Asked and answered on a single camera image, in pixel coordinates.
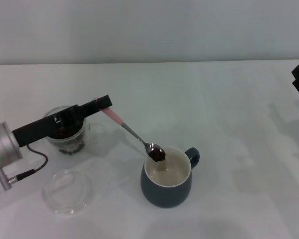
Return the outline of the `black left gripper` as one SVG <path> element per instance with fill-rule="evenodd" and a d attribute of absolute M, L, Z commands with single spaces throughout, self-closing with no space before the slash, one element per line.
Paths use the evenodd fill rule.
<path fill-rule="evenodd" d="M 81 117 L 89 117 L 113 104 L 109 95 L 96 98 L 81 106 L 74 105 L 12 131 L 20 147 L 43 139 L 65 138 L 81 126 Z"/>

